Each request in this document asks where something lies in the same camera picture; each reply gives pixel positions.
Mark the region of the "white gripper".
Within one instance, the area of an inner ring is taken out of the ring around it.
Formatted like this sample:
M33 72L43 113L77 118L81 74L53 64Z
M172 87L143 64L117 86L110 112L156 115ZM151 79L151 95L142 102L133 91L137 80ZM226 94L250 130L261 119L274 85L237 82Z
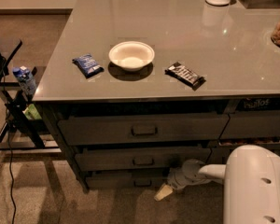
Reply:
M174 190L186 186L207 184L210 182L205 175L199 173L204 167L204 162L190 159L183 162L181 167L172 168L167 177L167 184L163 184L154 196L155 201L160 201L173 193Z

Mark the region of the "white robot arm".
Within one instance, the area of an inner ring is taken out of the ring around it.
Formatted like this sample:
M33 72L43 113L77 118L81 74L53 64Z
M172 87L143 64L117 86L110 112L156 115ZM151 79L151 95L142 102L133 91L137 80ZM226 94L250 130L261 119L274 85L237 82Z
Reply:
M280 157L259 146L236 148L225 164L185 161L169 173L154 199L211 181L224 186L223 224L280 224Z

